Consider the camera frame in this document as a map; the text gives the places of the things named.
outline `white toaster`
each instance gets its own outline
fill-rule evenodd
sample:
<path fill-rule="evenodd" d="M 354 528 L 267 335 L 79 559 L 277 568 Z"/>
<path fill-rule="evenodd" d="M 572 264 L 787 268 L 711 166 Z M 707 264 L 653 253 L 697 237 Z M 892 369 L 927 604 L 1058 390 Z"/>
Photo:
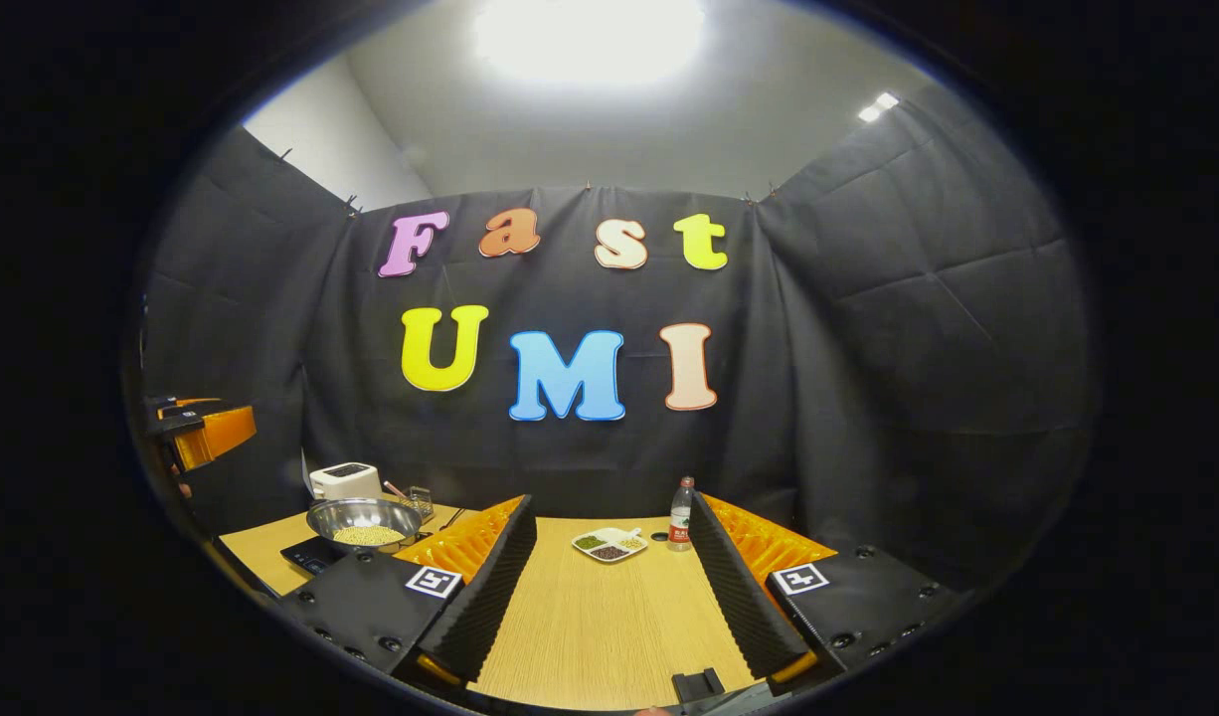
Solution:
<path fill-rule="evenodd" d="M 310 490 L 313 490 L 313 499 L 379 499 L 383 494 L 379 471 L 361 462 L 343 462 L 310 472 Z"/>

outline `white plate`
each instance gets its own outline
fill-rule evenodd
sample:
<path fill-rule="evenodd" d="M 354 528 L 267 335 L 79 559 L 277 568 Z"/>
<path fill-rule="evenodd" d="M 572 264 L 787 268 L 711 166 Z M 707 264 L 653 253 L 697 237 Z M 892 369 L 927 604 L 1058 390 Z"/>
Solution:
<path fill-rule="evenodd" d="M 578 540 L 585 538 L 586 535 L 594 535 L 596 539 L 600 539 L 606 544 L 597 544 L 591 549 L 583 549 L 581 546 L 574 544 Z M 569 544 L 574 549 L 578 549 L 579 551 L 586 554 L 588 557 L 592 557 L 597 562 L 605 562 L 606 565 L 610 565 L 610 562 L 618 562 L 622 561 L 622 559 L 631 557 L 633 554 L 636 554 L 638 551 L 645 551 L 645 549 L 650 546 L 650 540 L 642 538 L 642 535 L 639 534 L 635 535 L 635 539 L 638 539 L 642 544 L 642 546 L 638 546 L 636 549 L 628 549 L 627 546 L 618 544 L 619 542 L 628 539 L 630 535 L 633 534 L 629 533 L 628 531 L 620 531 L 618 527 L 601 527 L 599 531 L 591 531 L 590 533 L 583 533 L 581 535 L 575 535 L 574 539 L 569 540 Z M 603 549 L 606 546 L 617 546 L 618 549 L 623 549 L 623 551 L 625 551 L 627 554 L 623 554 L 622 556 L 614 559 L 597 557 L 596 554 L 592 554 L 596 549 Z"/>

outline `black curtain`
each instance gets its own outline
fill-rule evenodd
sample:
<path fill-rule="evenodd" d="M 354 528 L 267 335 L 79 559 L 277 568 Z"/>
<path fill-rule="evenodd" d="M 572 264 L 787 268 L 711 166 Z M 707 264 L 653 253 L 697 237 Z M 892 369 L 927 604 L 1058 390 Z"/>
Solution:
<path fill-rule="evenodd" d="M 240 127 L 184 187 L 161 235 L 145 299 L 146 390 L 250 404 L 256 416 L 256 435 L 184 477 L 215 534 L 308 503 L 300 355 L 347 212 Z"/>
<path fill-rule="evenodd" d="M 282 183 L 233 160 L 219 165 L 228 176 L 208 168 L 150 294 L 151 385 L 256 405 L 258 437 L 191 474 L 216 531 L 300 511 L 304 444 L 315 462 L 372 462 L 447 504 L 533 493 L 546 516 L 664 514 L 690 474 L 823 543 L 879 544 L 969 588 L 1023 555 L 1081 472 L 1097 398 L 1070 242 L 1018 157 L 940 88 L 759 204 L 597 187 L 347 218 L 268 151 L 245 157 Z M 255 185 L 218 189 L 243 177 Z M 512 207 L 538 213 L 541 244 L 483 257 L 488 220 Z M 440 210 L 450 226 L 416 271 L 378 277 L 393 221 Z M 688 265 L 672 229 L 696 212 L 727 229 L 717 272 Z M 642 223 L 645 266 L 596 263 L 605 218 Z M 433 363 L 445 366 L 450 310 L 463 304 L 490 310 L 477 372 L 450 393 L 414 389 L 400 367 L 402 313 L 441 309 Z M 678 322 L 713 331 L 719 399 L 706 411 L 663 404 L 658 331 Z M 627 417 L 511 421 L 518 331 L 549 332 L 566 361 L 589 331 L 623 334 Z"/>

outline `plastic bottle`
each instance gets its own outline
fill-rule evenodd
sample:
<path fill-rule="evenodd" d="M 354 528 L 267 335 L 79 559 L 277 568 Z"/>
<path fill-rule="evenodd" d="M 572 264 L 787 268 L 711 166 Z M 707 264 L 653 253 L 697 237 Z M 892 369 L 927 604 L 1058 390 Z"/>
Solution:
<path fill-rule="evenodd" d="M 694 545 L 688 539 L 688 516 L 694 503 L 694 478 L 681 477 L 681 489 L 672 499 L 672 524 L 667 531 L 667 549 L 685 551 Z"/>

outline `wooden table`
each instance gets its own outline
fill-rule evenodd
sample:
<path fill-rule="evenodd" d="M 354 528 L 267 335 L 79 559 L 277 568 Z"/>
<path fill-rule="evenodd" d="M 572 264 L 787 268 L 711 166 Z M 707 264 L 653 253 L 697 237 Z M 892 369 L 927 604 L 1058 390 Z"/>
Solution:
<path fill-rule="evenodd" d="M 424 529 L 455 509 L 436 506 Z M 464 516 L 474 512 L 464 512 Z M 569 544 L 605 526 L 640 527 L 650 546 L 601 565 Z M 538 517 L 538 540 L 482 676 L 469 689 L 550 707 L 619 710 L 677 703 L 672 675 L 713 667 L 727 692 L 756 683 L 733 640 L 697 554 L 650 540 L 667 517 L 561 520 Z M 269 588 L 286 594 L 308 581 L 279 549 L 310 539 L 297 515 L 222 542 Z"/>

